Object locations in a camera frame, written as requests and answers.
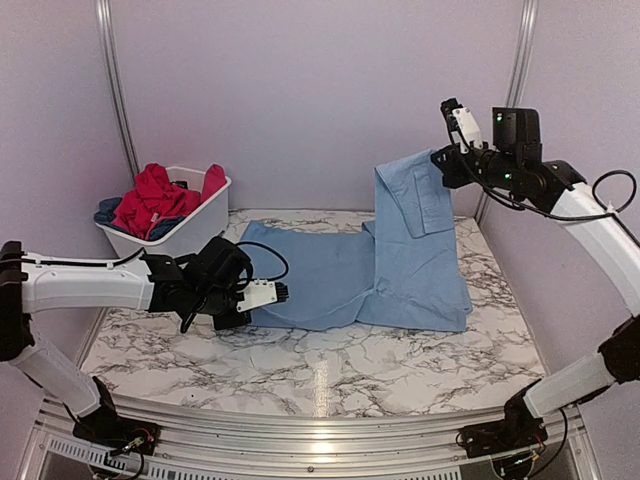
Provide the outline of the light blue button shirt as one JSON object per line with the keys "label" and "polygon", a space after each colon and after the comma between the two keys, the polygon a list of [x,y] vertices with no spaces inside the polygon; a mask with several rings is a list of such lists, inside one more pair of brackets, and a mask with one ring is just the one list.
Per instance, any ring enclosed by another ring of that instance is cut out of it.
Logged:
{"label": "light blue button shirt", "polygon": [[281,271],[290,297],[255,310],[267,328],[356,322],[462,332],[472,311],[460,273],[451,194],[426,150],[374,170],[375,218],[355,233],[304,233],[252,221],[241,240],[257,276]]}

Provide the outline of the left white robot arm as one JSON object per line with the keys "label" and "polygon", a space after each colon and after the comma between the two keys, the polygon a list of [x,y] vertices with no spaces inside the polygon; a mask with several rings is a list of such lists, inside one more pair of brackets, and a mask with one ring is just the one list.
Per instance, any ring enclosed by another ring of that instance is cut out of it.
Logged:
{"label": "left white robot arm", "polygon": [[170,312],[187,330],[198,315],[218,329],[244,326],[252,310],[276,299],[270,280],[256,280],[249,256],[215,237],[197,254],[178,258],[143,249],[113,261],[54,258],[1,249],[1,359],[64,402],[80,424],[106,445],[125,438],[104,384],[82,373],[31,326],[35,313],[74,308]]}

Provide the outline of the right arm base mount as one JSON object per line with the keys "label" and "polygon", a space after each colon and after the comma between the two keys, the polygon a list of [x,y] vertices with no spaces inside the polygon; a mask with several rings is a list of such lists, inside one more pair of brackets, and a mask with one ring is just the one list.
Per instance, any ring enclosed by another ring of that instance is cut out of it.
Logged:
{"label": "right arm base mount", "polygon": [[534,420],[522,429],[513,430],[506,420],[465,426],[458,431],[456,444],[468,458],[503,454],[529,446],[541,446],[548,434],[541,420]]}

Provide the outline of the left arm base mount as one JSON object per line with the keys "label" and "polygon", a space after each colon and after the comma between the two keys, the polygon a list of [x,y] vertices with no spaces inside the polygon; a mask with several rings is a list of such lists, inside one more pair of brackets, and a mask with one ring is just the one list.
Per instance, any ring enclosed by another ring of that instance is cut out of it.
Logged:
{"label": "left arm base mount", "polygon": [[75,422],[73,435],[76,438],[109,447],[111,450],[125,452],[125,446],[141,438],[142,443],[132,450],[143,455],[152,455],[160,435],[160,426],[156,423],[121,417],[116,426],[96,427],[91,430],[79,421]]}

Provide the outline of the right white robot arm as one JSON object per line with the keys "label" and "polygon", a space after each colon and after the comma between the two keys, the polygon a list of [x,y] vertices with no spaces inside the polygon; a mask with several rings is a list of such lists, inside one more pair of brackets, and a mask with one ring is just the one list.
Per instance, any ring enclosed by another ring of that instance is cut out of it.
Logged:
{"label": "right white robot arm", "polygon": [[442,102],[449,145],[432,154],[442,183],[457,189],[479,185],[493,200],[559,223],[618,291],[630,314],[593,354],[515,394],[504,406],[495,438],[515,448],[534,422],[576,401],[590,400],[614,384],[639,378],[639,242],[623,226],[618,209],[605,205],[569,163],[545,161],[539,114],[495,107],[493,139],[485,142],[471,110],[456,99]]}

